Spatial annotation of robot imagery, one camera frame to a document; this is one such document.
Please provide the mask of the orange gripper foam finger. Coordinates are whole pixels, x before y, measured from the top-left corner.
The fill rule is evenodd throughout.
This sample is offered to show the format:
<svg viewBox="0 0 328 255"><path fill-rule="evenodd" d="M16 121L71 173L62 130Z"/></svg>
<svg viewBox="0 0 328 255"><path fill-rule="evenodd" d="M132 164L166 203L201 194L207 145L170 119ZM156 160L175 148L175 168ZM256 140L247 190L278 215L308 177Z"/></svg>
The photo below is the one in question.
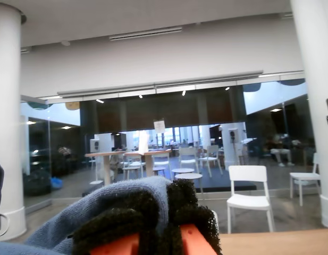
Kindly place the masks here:
<svg viewBox="0 0 328 255"><path fill-rule="evenodd" d="M166 193L135 191L75 230L72 254L160 254L168 222Z"/></svg>
<svg viewBox="0 0 328 255"><path fill-rule="evenodd" d="M221 254L214 213L198 204L194 184L174 180L167 186L169 223L165 228L166 254Z"/></svg>

